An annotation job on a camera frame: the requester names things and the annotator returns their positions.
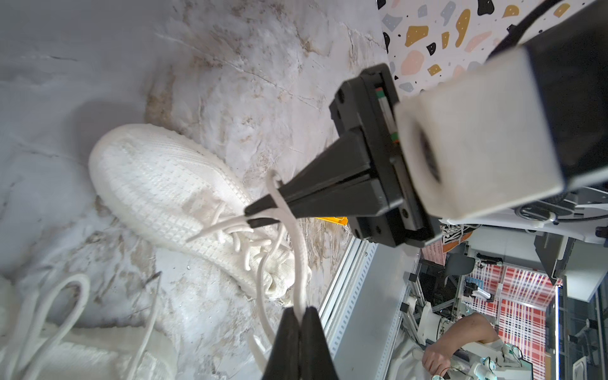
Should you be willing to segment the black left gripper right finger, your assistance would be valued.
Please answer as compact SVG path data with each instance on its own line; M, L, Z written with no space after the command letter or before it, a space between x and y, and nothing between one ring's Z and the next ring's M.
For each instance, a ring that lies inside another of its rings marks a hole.
M307 307L299 329L299 378L338 380L321 319L314 307Z

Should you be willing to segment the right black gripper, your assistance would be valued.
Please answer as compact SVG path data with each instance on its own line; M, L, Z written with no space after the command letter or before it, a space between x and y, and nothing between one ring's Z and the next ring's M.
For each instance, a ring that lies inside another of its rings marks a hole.
M389 247L439 240L439 220L424 209L405 164L397 103L385 63L343 82L329 106L341 137L277 189L295 218L347 217L357 238Z

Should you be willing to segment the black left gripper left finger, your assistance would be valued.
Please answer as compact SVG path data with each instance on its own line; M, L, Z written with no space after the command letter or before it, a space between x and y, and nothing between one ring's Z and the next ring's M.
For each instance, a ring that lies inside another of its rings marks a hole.
M283 311L263 380L299 380L300 324L292 307Z

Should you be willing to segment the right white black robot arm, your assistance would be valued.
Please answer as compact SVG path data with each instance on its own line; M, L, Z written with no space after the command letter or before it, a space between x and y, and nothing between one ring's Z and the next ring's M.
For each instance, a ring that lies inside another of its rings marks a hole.
M385 64L344 82L330 105L338 139L245 209L252 228L345 216L356 237L422 247L440 220L470 221L607 180L607 4L525 41L539 5L485 64L400 100Z

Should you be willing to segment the operator bare hand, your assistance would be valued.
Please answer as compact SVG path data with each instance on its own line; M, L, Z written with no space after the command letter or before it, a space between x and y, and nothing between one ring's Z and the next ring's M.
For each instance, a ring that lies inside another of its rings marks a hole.
M422 359L424 369L431 376L443 377L451 368L451 358L456 351L454 345L446 342L437 341L427 346Z

